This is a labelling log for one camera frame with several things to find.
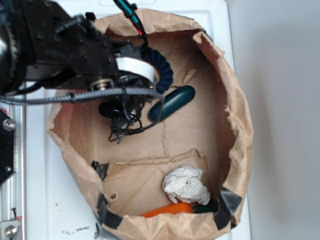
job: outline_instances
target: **dark green object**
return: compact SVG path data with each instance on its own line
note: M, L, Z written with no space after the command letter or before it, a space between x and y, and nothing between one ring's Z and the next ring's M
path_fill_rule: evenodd
M194 99L196 90L192 86L182 86L164 98L160 122ZM154 122L157 118L160 102L157 102L149 111L149 119Z
M199 205L192 208L195 214L216 213L218 207L214 201L210 201L207 205Z

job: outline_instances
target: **orange carrot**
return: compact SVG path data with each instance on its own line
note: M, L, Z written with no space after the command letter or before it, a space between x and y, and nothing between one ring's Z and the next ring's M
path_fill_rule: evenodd
M158 209L148 211L141 214L141 217L151 218L158 214L179 214L179 213L193 213L193 208L185 202L179 202L177 204L171 204L168 206L160 207Z

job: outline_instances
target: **white crumpled paper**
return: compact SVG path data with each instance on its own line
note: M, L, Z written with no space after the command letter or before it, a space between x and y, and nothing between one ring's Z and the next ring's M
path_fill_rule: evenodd
M207 205L210 193L200 181L203 173L204 171L200 168L181 166L165 176L162 188L175 204L179 199L187 204L197 202Z

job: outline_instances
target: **screw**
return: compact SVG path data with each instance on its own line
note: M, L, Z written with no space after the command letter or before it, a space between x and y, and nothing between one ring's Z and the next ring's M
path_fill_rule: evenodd
M17 235L18 229L12 225L8 226L5 229L5 235L7 235L10 239L13 239Z
M114 61L115 61L115 59L112 56L108 57L108 62L109 63L112 64Z
M44 35L43 35L41 32L39 32L39 33L37 33L36 38L37 38L39 41L41 41L42 39L44 39Z
M46 8L50 8L52 4L50 1L45 1L44 5Z
M12 131L16 127L16 123L12 119L6 119L4 120L2 124L3 128L7 130L8 132Z
M60 37L57 36L57 35L54 35L53 40L54 40L56 43L59 43L59 42L61 41Z
M5 171L6 171L7 173L10 173L10 172L12 171L12 167L7 166L7 167L5 168Z
M82 57L83 57L83 59L84 59L85 61L88 61L88 60L89 60L89 58L88 58L88 55L87 55L87 54L84 54Z

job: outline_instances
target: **blue coiled cable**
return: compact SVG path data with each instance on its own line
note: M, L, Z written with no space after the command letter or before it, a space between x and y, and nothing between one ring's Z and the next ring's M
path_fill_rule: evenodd
M167 59L162 56L160 52L153 50L150 47L148 47L146 51L144 60L148 61L158 69L160 73L160 80L155 85L155 90L159 94L164 94L164 92L167 91L174 82L174 72L171 69L170 63L167 62Z

